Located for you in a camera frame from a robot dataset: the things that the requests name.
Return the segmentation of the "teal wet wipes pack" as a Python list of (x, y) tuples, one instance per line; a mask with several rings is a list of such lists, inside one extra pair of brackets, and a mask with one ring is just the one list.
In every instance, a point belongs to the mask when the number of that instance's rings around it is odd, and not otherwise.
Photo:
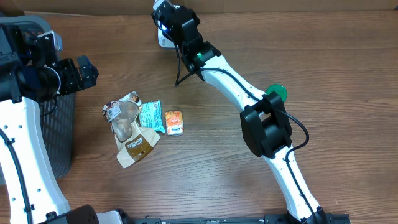
[(142, 127), (151, 128), (155, 132), (165, 133), (160, 100), (144, 103), (139, 114), (139, 120)]

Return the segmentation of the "brown pastry bag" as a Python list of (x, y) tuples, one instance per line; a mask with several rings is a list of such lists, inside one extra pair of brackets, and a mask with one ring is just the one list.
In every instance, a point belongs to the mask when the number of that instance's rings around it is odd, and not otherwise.
[(105, 104), (102, 109), (116, 141), (117, 160), (124, 169), (145, 158), (160, 140), (155, 130), (138, 124), (141, 109), (142, 101), (135, 91)]

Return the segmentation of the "orange tissue pack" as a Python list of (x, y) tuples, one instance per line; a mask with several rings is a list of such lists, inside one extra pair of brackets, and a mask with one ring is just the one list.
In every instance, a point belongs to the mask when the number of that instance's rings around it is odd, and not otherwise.
[(168, 111), (165, 113), (167, 134), (169, 136), (181, 136), (183, 134), (183, 116), (180, 111)]

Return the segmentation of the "green lid jar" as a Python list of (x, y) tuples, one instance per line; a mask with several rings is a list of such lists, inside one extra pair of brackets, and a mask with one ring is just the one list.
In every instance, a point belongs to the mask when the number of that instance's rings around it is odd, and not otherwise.
[(281, 97), (283, 102), (286, 101), (288, 93), (283, 85), (278, 83), (270, 85), (266, 90), (266, 94), (269, 95), (273, 92), (277, 93)]

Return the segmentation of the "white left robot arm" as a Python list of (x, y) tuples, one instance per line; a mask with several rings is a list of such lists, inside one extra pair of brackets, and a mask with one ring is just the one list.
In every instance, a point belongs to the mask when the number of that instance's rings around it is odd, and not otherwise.
[(59, 60), (56, 33), (38, 36), (1, 24), (1, 167), (12, 223), (121, 223), (117, 210), (90, 205), (71, 209), (57, 184), (45, 148), (41, 102), (96, 85), (86, 56)]

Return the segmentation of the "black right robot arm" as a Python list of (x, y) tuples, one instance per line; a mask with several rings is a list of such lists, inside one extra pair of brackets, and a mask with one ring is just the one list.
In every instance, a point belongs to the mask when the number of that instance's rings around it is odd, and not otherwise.
[(198, 31), (193, 9), (170, 1), (155, 1), (151, 14), (162, 35), (176, 49), (178, 65), (214, 86), (239, 111), (244, 142), (270, 167), (287, 206), (289, 223), (327, 223), (320, 204), (310, 193), (295, 160), (290, 122), (301, 122), (285, 110), (285, 96), (264, 92), (248, 83), (228, 64), (221, 52)]

